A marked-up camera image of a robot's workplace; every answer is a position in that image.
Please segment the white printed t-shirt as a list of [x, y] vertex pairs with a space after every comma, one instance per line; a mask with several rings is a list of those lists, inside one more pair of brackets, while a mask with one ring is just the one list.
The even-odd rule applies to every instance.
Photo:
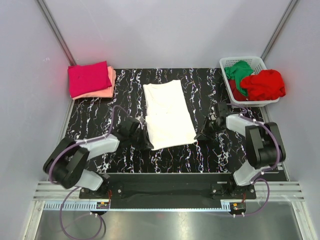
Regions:
[[143, 91], [147, 133], [154, 151], [196, 142], [180, 80], [144, 84]]

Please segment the red t-shirt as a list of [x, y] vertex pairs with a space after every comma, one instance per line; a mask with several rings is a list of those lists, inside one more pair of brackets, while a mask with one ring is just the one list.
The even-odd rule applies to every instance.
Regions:
[[273, 101], [286, 95], [285, 83], [282, 75], [274, 70], [262, 70], [258, 74], [246, 76], [241, 82], [247, 94], [241, 93], [236, 86], [234, 77], [228, 79], [228, 84], [235, 100], [245, 101]]

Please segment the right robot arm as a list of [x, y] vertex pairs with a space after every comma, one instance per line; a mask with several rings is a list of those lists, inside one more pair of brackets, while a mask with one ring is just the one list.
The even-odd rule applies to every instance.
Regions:
[[212, 140], [214, 134], [230, 130], [245, 137], [246, 161], [233, 172], [220, 189], [213, 189], [214, 198], [225, 195], [241, 198], [250, 191], [258, 177], [274, 170], [286, 159], [286, 151], [278, 125], [261, 122], [245, 116], [247, 110], [240, 105], [241, 112], [231, 112], [229, 103], [218, 102], [211, 108], [202, 127], [194, 137], [197, 141]]

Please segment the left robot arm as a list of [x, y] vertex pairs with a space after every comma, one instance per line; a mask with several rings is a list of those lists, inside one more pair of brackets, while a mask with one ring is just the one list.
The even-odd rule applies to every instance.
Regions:
[[111, 195], [110, 176], [86, 170], [87, 161], [118, 149], [134, 147], [151, 150], [143, 117], [127, 117], [108, 136], [75, 141], [63, 138], [43, 165], [51, 180], [65, 189], [80, 187], [80, 198], [106, 198]]

